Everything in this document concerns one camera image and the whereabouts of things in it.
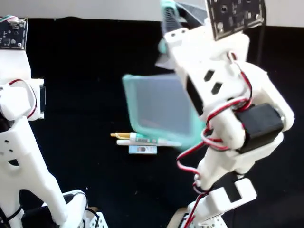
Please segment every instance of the pen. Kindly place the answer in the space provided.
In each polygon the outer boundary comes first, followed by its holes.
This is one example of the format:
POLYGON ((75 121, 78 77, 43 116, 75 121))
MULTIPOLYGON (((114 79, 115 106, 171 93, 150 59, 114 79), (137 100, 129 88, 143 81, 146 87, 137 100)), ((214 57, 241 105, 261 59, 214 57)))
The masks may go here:
POLYGON ((166 142, 157 142, 157 143, 148 143, 148 142, 134 142, 131 140, 117 140, 117 145, 120 146, 130 146, 130 145, 137 145, 137 146, 171 146, 171 147, 177 147, 181 146, 181 143, 179 142, 172 142, 172 141, 166 141, 166 142))

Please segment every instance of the circuit board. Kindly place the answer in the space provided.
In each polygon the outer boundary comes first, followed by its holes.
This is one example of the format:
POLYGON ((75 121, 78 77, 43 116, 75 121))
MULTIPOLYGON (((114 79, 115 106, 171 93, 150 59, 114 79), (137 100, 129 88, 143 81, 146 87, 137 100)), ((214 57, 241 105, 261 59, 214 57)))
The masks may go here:
POLYGON ((18 23, 0 23, 0 49, 24 50, 27 42, 28 19, 19 18, 18 23))
POLYGON ((264 0, 206 0, 214 40, 262 25, 264 0))

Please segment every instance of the translucent plastic box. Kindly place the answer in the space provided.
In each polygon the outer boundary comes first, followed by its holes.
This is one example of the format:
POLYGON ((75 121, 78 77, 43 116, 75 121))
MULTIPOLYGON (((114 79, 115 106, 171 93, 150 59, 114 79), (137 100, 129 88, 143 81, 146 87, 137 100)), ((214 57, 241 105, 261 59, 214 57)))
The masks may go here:
POLYGON ((123 86, 135 132, 181 142, 183 147, 201 140, 204 123, 175 74, 125 75, 123 86))

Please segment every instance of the black backdrop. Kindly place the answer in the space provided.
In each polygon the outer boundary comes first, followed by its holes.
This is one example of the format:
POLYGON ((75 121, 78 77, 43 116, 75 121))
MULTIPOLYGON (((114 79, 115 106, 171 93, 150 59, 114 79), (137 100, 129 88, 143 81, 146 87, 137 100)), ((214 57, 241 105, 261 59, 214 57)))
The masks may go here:
MULTIPOLYGON (((259 28, 248 60, 257 54, 259 28)), ((224 218, 230 228, 289 228, 304 223, 302 151, 302 29, 266 29, 262 67, 296 115, 282 145, 249 173, 258 199, 224 218)), ((161 38, 156 22, 75 18, 31 19, 27 54, 33 77, 45 79, 45 120, 31 123, 43 157, 63 192, 81 189, 111 228, 166 227, 174 212, 196 197, 193 176, 177 169, 177 151, 129 156, 109 134, 131 131, 121 78, 166 73, 154 67, 161 38)), ((197 165, 204 151, 185 161, 197 165)), ((28 192, 25 209, 34 203, 28 192)))

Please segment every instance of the humanoid robot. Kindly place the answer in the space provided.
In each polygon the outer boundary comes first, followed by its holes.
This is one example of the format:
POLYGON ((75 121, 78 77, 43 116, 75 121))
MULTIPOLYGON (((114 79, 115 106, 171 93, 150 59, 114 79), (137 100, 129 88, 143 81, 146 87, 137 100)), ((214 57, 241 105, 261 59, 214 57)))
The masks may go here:
POLYGON ((189 204, 180 228, 224 228, 221 215, 257 197, 245 174, 277 148, 295 119, 267 72, 246 62, 249 38, 242 31, 265 23, 265 4, 261 0, 207 0, 204 21, 191 13, 194 6, 171 0, 161 1, 161 6, 164 41, 160 51, 170 57, 193 107, 206 123, 202 142, 177 157, 180 169, 194 173, 193 187, 199 194, 189 204), (191 29, 183 27, 180 16, 191 29), (204 145, 207 152, 197 168, 182 165, 184 156, 204 145), (227 177, 232 179, 216 185, 227 177))
POLYGON ((43 160, 29 121, 44 118, 45 87, 43 79, 31 78, 27 29, 25 18, 0 19, 0 227, 107 228, 82 191, 62 194, 43 160), (21 189, 44 204, 24 212, 21 189))

